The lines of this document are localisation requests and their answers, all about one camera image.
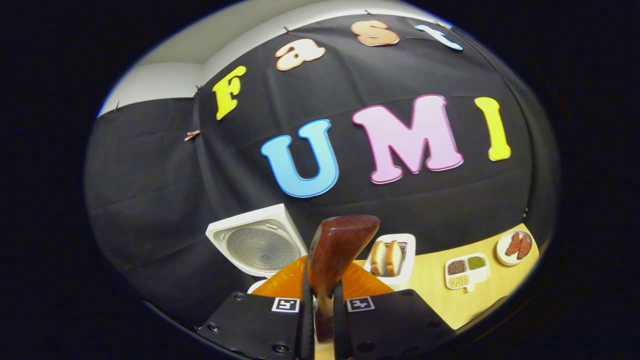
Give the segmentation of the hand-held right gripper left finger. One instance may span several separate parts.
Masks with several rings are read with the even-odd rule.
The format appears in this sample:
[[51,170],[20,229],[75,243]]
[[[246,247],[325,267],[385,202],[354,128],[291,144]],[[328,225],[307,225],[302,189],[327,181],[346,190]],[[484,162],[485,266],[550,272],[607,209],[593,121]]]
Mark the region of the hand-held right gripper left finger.
[[197,335],[252,360],[315,358],[313,296],[304,255],[252,293],[233,292]]

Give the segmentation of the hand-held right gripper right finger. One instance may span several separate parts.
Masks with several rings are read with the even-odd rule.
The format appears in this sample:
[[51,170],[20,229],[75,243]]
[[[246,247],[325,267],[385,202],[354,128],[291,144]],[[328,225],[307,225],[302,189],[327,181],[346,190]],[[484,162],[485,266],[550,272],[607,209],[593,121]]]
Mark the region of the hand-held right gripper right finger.
[[336,360],[416,360],[455,335],[413,289],[392,290],[350,264],[333,294]]

